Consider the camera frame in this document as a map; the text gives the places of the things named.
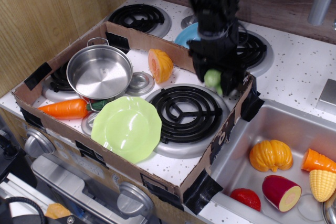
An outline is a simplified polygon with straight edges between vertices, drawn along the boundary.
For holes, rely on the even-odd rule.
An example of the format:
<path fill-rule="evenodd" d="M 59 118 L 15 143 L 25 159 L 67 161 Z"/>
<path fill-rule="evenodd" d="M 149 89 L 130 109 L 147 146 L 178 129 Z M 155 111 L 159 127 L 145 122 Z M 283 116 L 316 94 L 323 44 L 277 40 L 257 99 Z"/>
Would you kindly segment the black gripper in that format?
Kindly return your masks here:
<path fill-rule="evenodd" d="M 222 72 L 220 87 L 224 96 L 244 83 L 247 67 L 236 52 L 239 44 L 238 21 L 234 21 L 227 33 L 219 38 L 200 38 L 200 41 L 193 40 L 188 44 L 194 70 L 200 82 L 205 82 L 205 75 L 210 69 L 219 70 Z"/>

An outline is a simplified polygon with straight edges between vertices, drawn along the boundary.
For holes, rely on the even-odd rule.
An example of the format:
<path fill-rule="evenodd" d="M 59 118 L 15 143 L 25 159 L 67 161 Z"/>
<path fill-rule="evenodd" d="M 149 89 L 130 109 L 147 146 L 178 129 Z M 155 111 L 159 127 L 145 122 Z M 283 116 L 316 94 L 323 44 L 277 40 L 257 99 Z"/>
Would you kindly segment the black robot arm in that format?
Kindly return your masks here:
<path fill-rule="evenodd" d="M 198 20 L 200 40 L 190 40 L 189 54 L 196 75 L 205 82 L 206 73 L 220 73 L 219 85 L 223 95 L 229 95 L 242 83 L 246 66 L 239 59 L 239 21 L 236 13 L 239 0 L 188 0 Z"/>

